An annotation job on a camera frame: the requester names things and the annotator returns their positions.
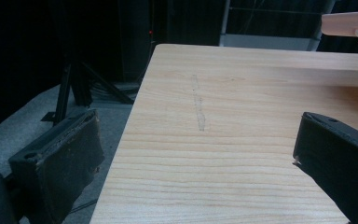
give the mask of metal stand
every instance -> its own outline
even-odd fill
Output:
[[[120,91],[115,85],[107,82],[92,69],[89,64],[82,63],[78,58],[79,54],[72,38],[64,2],[62,0],[49,0],[48,6],[62,48],[62,54],[65,57],[65,67],[62,75],[56,111],[48,112],[46,116],[42,118],[42,121],[52,121],[53,124],[56,125],[65,119],[70,87],[72,87],[72,92],[75,96],[77,105],[90,106],[92,98],[88,78],[86,77],[85,72],[105,86],[106,89],[115,95],[120,102],[124,104],[133,104],[133,100],[130,97]]]

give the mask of pencil mark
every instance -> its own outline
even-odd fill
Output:
[[[196,75],[193,75],[193,96],[194,96],[194,105],[197,112],[197,120],[199,122],[199,130],[205,131],[205,115],[202,112],[202,98],[199,96],[198,91],[200,89],[199,79]]]

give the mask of wooden table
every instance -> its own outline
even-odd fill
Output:
[[[358,55],[157,46],[91,223],[346,223],[292,165],[304,111],[358,129]]]

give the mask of floor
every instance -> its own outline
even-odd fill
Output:
[[[39,94],[0,124],[0,173],[3,176],[10,173],[7,159],[52,127],[51,123],[40,120],[47,112],[55,110],[58,92],[59,87],[57,86]],[[103,93],[98,88],[92,92],[92,96],[94,101],[90,108],[95,108],[98,111],[101,144],[105,159],[101,164],[100,172],[96,174],[91,184],[84,188],[83,193],[76,200],[73,212],[63,222],[65,224],[90,223],[96,200],[100,195],[103,182],[115,156],[118,142],[132,108],[131,105],[121,104],[114,97]],[[68,113],[74,108],[76,108],[75,99],[71,95]],[[22,223],[28,223],[28,220],[23,218]]]

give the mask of table surface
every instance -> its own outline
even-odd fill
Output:
[[[346,223],[292,164],[304,111],[358,129],[358,54],[157,46],[91,223]]]

